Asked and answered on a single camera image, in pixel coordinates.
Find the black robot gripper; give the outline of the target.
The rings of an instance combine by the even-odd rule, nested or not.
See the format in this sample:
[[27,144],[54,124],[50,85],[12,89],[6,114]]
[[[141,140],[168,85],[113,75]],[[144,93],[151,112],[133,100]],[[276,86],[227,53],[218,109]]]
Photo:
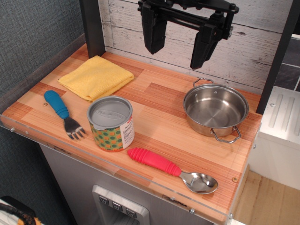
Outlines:
[[190,64],[192,69],[201,68],[218,42],[231,36],[233,17],[240,10],[226,0],[140,0],[138,5],[145,47],[151,54],[164,47],[168,22],[198,31]]

